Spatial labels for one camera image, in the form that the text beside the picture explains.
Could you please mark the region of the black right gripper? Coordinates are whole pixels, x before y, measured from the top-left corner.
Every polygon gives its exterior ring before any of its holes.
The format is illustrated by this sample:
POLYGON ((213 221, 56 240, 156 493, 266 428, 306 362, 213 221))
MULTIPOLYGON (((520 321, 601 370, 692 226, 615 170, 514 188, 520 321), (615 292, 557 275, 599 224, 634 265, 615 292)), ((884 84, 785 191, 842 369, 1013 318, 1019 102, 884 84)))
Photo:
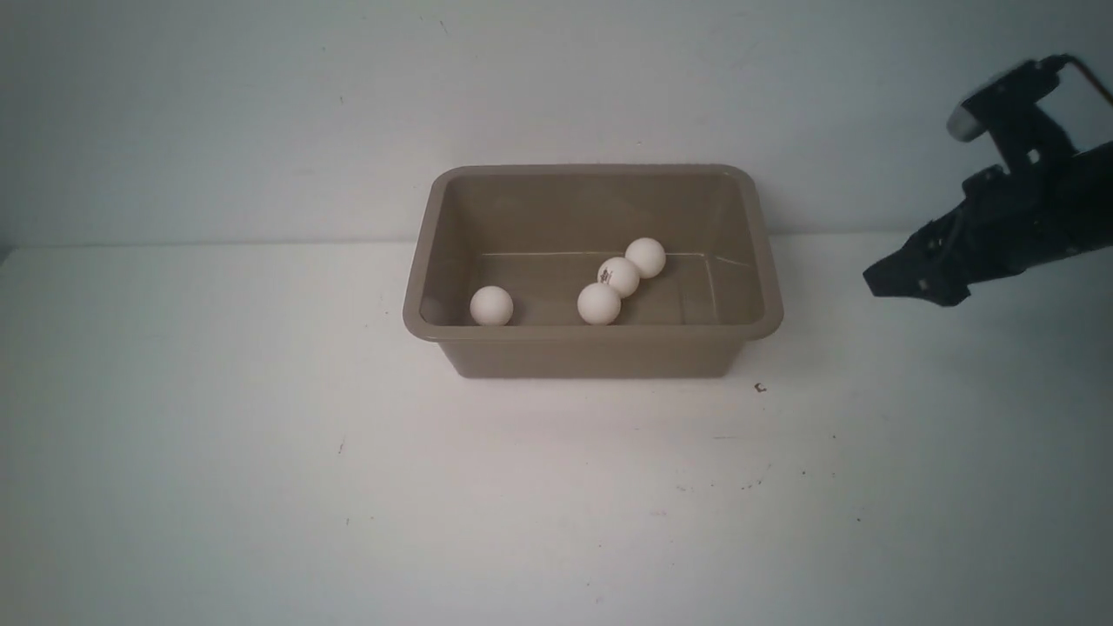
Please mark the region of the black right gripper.
POLYGON ((1027 173, 993 165, 963 182, 965 198, 902 250, 863 271, 873 296, 954 309, 971 285, 1078 255, 1089 166, 1068 160, 1027 173))

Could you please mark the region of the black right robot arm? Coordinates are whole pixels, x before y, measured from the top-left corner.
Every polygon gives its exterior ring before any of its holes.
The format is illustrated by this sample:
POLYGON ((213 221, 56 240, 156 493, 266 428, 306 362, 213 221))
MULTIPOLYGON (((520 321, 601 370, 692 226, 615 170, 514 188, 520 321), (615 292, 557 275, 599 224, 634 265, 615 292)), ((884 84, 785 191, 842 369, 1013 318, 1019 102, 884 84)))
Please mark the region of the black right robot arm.
POLYGON ((991 166, 963 182, 963 193, 953 211, 863 271, 873 296, 954 309, 975 284, 1110 247, 1110 143, 1030 173, 991 166))

